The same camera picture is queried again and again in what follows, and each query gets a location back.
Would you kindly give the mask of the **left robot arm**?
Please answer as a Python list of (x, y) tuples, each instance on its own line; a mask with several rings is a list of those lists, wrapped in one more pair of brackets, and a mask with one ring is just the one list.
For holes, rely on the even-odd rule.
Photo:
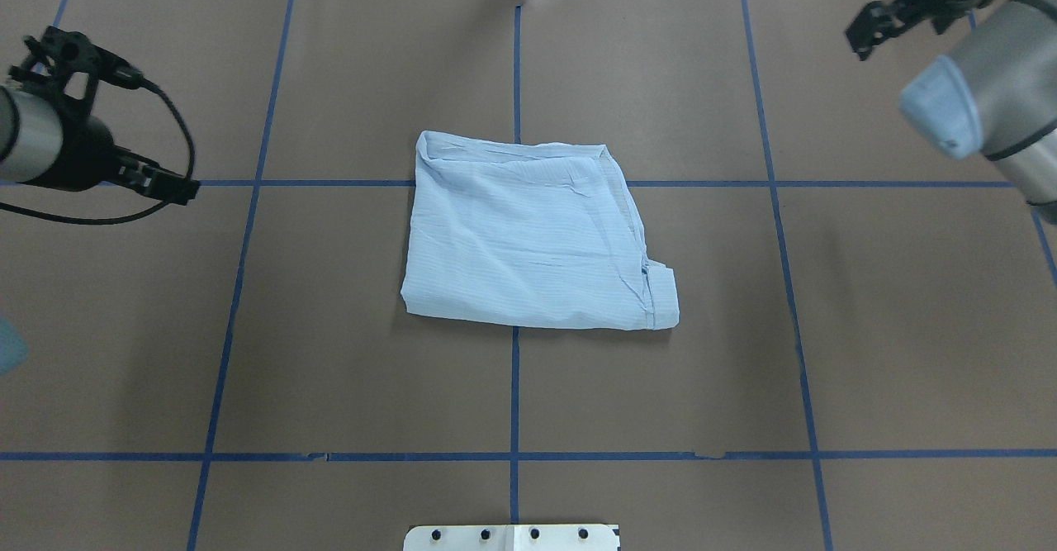
[(106, 123), (92, 115), (93, 97), (48, 95), (42, 88), (2, 88), (2, 181), (34, 188), (82, 192), (110, 183), (154, 200), (154, 205), (117, 217), (57, 215), (3, 203), (4, 212), (64, 225), (120, 225), (167, 206), (186, 206), (199, 192), (196, 149), (189, 130), (168, 96), (150, 91), (169, 107), (188, 148), (187, 167), (178, 173), (153, 159), (120, 147)]

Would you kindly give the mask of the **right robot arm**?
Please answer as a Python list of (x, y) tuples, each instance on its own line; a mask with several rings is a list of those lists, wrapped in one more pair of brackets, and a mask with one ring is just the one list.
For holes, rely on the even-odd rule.
[[(868, 2), (846, 27), (854, 54), (923, 21), (944, 34), (993, 0)], [(1056, 0), (1007, 0), (902, 89), (900, 107), (952, 159), (981, 155), (1049, 224), (1056, 220)]]

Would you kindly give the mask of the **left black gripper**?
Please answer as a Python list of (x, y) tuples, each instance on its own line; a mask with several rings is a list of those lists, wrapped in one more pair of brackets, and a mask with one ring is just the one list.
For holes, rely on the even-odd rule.
[(86, 191), (99, 183), (113, 183), (170, 205), (187, 205), (197, 197), (201, 184), (196, 179), (154, 164), (128, 167), (124, 160), (128, 154), (117, 147), (109, 126), (94, 116), (64, 121), (63, 147), (54, 164), (54, 188)]

